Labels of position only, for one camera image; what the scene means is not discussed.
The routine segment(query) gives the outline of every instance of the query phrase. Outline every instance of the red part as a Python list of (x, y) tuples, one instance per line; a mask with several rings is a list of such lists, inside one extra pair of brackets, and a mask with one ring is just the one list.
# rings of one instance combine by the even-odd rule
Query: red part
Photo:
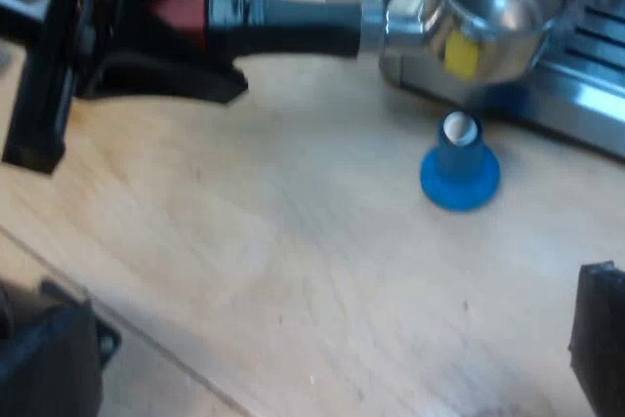
[(152, 0), (150, 10), (162, 21), (206, 49), (204, 0)]

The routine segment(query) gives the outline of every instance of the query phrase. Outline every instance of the metal portafilter basket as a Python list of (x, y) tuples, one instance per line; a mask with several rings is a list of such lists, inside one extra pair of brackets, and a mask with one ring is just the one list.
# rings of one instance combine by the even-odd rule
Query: metal portafilter basket
[(209, 49), (356, 57), (430, 54), (476, 83), (515, 80), (536, 63), (563, 0), (425, 0), (416, 16), (378, 4), (208, 0)]

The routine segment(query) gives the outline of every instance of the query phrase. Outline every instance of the blue plastic base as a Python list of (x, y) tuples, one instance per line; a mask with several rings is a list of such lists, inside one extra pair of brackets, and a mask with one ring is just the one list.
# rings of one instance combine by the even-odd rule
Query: blue plastic base
[(428, 152), (421, 166), (424, 193), (443, 209), (467, 212), (488, 202), (499, 188), (499, 162), (489, 148), (484, 149), (482, 168), (472, 180), (456, 182), (442, 178), (437, 168), (437, 148)]

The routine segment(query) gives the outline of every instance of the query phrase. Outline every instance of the light wood table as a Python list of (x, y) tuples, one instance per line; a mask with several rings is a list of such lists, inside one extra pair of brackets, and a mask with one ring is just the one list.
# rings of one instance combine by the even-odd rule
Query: light wood table
[(76, 104), (53, 179), (0, 168), (1, 228), (250, 415), (592, 415), (567, 345), (579, 267), (625, 259), (621, 164), (487, 122), (501, 190), (449, 214), (441, 105), (375, 63), (239, 65), (231, 108)]

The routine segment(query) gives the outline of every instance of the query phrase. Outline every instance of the blue tamper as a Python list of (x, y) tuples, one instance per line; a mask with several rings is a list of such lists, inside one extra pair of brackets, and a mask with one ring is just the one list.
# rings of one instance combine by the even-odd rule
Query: blue tamper
[(453, 111), (438, 131), (438, 146), (421, 166), (421, 187), (434, 204), (456, 212), (477, 209), (499, 187), (499, 163), (470, 114)]

